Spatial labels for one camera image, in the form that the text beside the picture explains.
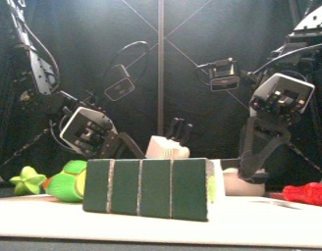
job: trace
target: white object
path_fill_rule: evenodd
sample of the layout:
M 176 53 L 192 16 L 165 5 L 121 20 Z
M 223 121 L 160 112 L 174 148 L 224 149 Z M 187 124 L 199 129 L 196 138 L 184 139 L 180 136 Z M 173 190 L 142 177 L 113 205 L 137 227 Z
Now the white object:
M 152 136 L 145 158 L 146 159 L 185 159 L 189 156 L 188 148 L 161 136 Z

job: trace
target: plush turtle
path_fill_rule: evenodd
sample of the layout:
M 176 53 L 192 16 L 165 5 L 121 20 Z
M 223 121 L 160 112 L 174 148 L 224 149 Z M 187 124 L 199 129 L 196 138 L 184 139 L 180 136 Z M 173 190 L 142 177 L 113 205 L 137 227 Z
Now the plush turtle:
M 86 161 L 71 160 L 62 171 L 46 179 L 42 188 L 47 195 L 63 202 L 81 202 L 85 187 Z

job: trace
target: vertical pole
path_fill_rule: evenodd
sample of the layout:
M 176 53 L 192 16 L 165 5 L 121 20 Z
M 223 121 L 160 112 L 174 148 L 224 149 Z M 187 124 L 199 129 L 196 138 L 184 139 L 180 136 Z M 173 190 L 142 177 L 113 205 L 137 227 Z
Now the vertical pole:
M 164 28 L 164 19 L 162 19 L 162 9 L 164 3 L 162 0 L 158 0 L 158 102 L 157 102 L 157 135 L 162 135 L 162 63 L 164 63 L 164 48 L 162 48 L 162 28 Z

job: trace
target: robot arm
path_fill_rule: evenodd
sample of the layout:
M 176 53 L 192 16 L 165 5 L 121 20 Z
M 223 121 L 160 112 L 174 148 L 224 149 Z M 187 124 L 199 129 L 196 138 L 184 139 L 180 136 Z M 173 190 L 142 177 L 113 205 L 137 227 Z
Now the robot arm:
M 255 173 L 278 146 L 290 142 L 288 126 L 296 123 L 314 90 L 306 77 L 299 80 L 284 73 L 310 75 L 318 55 L 322 57 L 322 6 L 299 22 L 286 44 L 272 52 L 272 60 L 252 73 L 260 80 L 249 100 L 237 165 L 237 176 L 248 182 L 255 182 Z

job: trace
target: yellow star toy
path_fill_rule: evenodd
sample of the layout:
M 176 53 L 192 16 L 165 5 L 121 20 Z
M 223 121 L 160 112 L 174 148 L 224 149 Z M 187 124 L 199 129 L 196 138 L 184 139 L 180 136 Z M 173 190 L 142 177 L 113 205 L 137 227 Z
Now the yellow star toy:
M 31 167 L 23 167 L 19 175 L 8 179 L 8 181 L 15 184 L 14 194 L 17 196 L 38 194 L 39 186 L 45 179 L 45 175 L 39 175 Z

